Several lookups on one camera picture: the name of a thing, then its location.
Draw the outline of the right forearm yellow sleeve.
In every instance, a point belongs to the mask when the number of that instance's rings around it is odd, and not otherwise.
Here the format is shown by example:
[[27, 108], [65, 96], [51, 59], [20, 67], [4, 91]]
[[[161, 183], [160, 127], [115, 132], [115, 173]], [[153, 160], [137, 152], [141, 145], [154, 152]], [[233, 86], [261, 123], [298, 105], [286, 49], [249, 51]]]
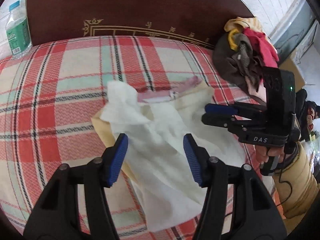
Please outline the right forearm yellow sleeve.
[[298, 154], [293, 162], [272, 176], [285, 218], [302, 216], [319, 194], [319, 183], [311, 173], [308, 156], [298, 143]]

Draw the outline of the person's right hand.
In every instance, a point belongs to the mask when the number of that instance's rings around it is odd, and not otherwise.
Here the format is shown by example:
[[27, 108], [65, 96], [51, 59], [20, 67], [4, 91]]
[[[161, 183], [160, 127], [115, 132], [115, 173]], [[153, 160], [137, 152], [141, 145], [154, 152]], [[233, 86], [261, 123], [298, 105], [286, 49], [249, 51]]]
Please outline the person's right hand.
[[259, 164], [268, 162], [270, 157], [278, 157], [277, 169], [279, 170], [281, 168], [287, 168], [299, 152], [297, 143], [295, 143], [292, 148], [289, 147], [287, 151], [285, 151], [285, 149], [285, 146], [282, 148], [268, 149], [264, 146], [255, 145], [255, 156]]

